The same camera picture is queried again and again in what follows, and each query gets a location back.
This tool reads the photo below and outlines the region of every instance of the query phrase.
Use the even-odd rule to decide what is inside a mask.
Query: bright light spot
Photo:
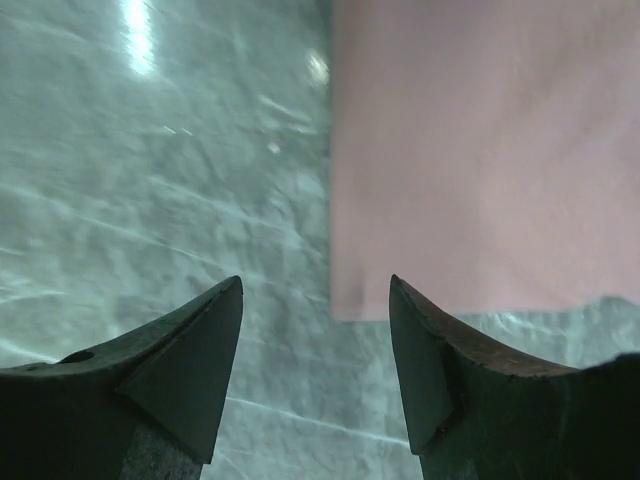
[[[131,68],[140,75],[153,71],[153,45],[148,0],[122,0],[124,19],[129,28],[127,50]]]
[[[307,68],[311,75],[311,80],[316,86],[325,86],[329,83],[329,66],[324,58],[315,50],[309,52],[307,58]]]

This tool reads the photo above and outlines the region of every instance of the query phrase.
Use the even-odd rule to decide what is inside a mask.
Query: pink fabric
[[[331,296],[640,301],[640,2],[336,2]]]

